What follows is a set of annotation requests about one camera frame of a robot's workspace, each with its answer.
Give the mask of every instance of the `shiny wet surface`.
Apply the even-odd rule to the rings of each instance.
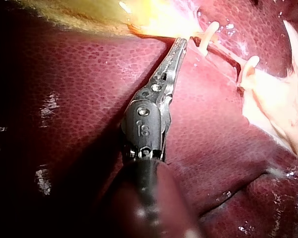
[[[23,13],[4,16],[0,224],[71,232],[120,168],[124,107],[168,44],[95,39]],[[219,66],[188,52],[167,162],[209,236],[297,237],[298,159],[248,125],[235,72]]]

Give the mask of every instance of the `yellow fat tissue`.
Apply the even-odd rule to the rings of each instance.
[[[103,36],[189,39],[201,28],[170,0],[18,0],[49,21]]]

